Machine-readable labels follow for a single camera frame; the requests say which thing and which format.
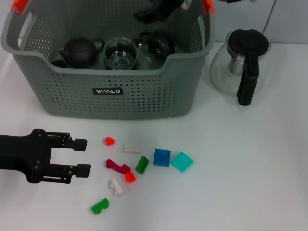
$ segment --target white block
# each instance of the white block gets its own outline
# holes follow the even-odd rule
[[[110,181],[110,187],[111,187],[111,189],[113,189],[114,194],[115,194],[116,196],[120,196],[120,195],[123,194],[123,189],[121,188],[119,182],[117,182],[116,179],[112,179],[112,180]]]
[[[124,152],[140,154],[141,153],[141,147],[140,146],[124,145]]]

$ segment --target teapot handle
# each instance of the teapot handle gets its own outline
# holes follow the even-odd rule
[[[93,42],[93,43],[95,43],[95,42],[101,42],[101,43],[102,43],[101,47],[96,48],[96,52],[97,52],[97,53],[101,53],[101,52],[104,50],[105,42],[104,42],[103,39],[101,39],[101,38],[96,38],[96,39],[95,39],[95,38],[94,38],[94,39],[91,40],[91,42]]]
[[[257,55],[248,52],[244,61],[244,68],[237,98],[239,105],[249,106],[254,95],[259,78],[259,58]]]

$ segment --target cyan block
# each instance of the cyan block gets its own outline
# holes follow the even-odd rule
[[[155,149],[153,165],[169,167],[171,151]]]
[[[172,161],[171,164],[181,173],[185,172],[192,164],[193,160],[184,152],[180,152]]]

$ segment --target glass carafe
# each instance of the glass carafe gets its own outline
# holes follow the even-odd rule
[[[240,105],[248,106],[254,92],[257,92],[265,81],[267,63],[263,58],[270,48],[270,41],[258,31],[230,32],[226,43],[219,49],[211,64],[212,83],[227,95],[237,95]]]

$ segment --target basket handle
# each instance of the basket handle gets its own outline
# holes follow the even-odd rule
[[[200,7],[202,8],[202,18],[203,18],[203,28],[200,28],[201,31],[205,31],[205,50],[210,52],[214,46],[215,41],[215,23],[214,15],[215,8],[212,0],[199,0]]]
[[[6,17],[2,31],[1,44],[9,53],[15,54],[20,52],[18,39],[28,15],[32,13],[32,21],[27,32],[30,31],[30,27],[36,19],[36,14],[32,11],[33,2],[33,0],[15,0],[11,7],[11,12],[8,13]]]

